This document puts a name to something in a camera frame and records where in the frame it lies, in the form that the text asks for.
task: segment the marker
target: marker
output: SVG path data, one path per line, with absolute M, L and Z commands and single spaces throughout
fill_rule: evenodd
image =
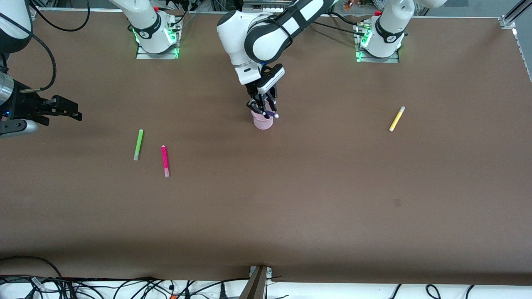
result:
M 400 119 L 401 116 L 403 115 L 403 111 L 404 111 L 404 106 L 402 106 L 401 109 L 399 109 L 399 112 L 398 112 L 397 115 L 395 116 L 395 119 L 394 119 L 394 121 L 392 122 L 392 125 L 390 126 L 390 132 L 393 132 L 393 131 L 394 131 L 395 126 L 397 125 L 397 122 L 399 121 L 399 119 Z
M 275 112 L 271 112 L 271 111 L 269 111 L 269 110 L 266 110 L 266 112 L 267 112 L 268 115 L 271 116 L 271 117 L 279 118 L 279 115 L 278 115 L 277 113 L 275 113 Z
M 135 147 L 135 156 L 133 156 L 134 161 L 138 161 L 138 155 L 140 154 L 140 145 L 142 144 L 142 135 L 144 134 L 144 130 L 140 129 L 138 131 L 138 137 L 137 137 L 137 146 Z
M 161 154 L 163 156 L 164 177 L 170 177 L 170 169 L 168 169 L 168 154 L 166 153 L 166 146 L 161 146 Z

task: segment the silver cylinder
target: silver cylinder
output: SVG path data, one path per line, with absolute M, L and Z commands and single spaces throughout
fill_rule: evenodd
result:
M 0 105 L 4 104 L 13 93 L 13 78 L 8 74 L 0 73 Z

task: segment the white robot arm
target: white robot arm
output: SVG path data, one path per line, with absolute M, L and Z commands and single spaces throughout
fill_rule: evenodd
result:
M 0 13 L 32 31 L 28 0 L 2 0 Z M 30 36 L 4 18 L 0 18 L 0 53 L 15 53 L 24 49 Z
M 277 60 L 292 40 L 338 0 L 295 0 L 280 15 L 231 11 L 218 22 L 217 31 L 229 54 L 240 84 L 251 100 L 247 106 L 270 118 L 265 103 L 277 110 L 276 83 L 284 75 L 282 64 L 266 66 Z
M 149 0 L 110 0 L 127 16 L 142 48 L 149 53 L 164 52 L 177 42 L 176 17 L 156 10 Z
M 447 0 L 415 0 L 429 9 L 442 6 Z M 371 25 L 361 46 L 375 57 L 389 57 L 401 46 L 404 30 L 414 15 L 414 0 L 388 0 L 383 14 L 369 19 Z

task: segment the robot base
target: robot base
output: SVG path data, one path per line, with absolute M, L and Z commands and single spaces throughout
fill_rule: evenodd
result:
M 174 23 L 176 21 L 176 17 L 173 15 L 166 14 L 166 18 L 168 18 L 167 22 L 169 23 Z M 135 36 L 135 38 L 137 39 L 137 44 L 138 44 L 136 58 L 137 59 L 159 59 L 159 60 L 177 59 L 179 57 L 179 46 L 181 44 L 182 26 L 183 26 L 183 20 L 179 21 L 177 24 L 173 25 L 172 27 L 168 27 L 168 29 L 163 28 L 163 30 L 167 30 L 168 32 L 168 33 L 164 33 L 165 38 L 169 39 L 171 42 L 175 41 L 175 43 L 171 44 L 168 47 L 168 49 L 160 53 L 150 53 L 144 50 L 142 46 L 140 45 L 137 36 Z
M 354 25 L 353 31 L 362 32 L 364 34 L 368 33 L 368 28 L 370 25 L 364 22 L 361 27 Z M 357 62 L 378 62 L 378 63 L 398 63 L 399 62 L 399 52 L 395 52 L 390 57 L 380 58 L 371 55 L 367 49 L 362 47 L 363 36 L 354 35 L 355 37 L 355 50 L 356 50 L 356 61 Z

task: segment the pink marker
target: pink marker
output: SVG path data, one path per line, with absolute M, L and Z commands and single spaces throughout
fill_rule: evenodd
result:
M 170 177 L 170 169 L 168 169 L 168 154 L 166 153 L 166 146 L 161 146 L 161 154 L 163 156 L 164 177 Z

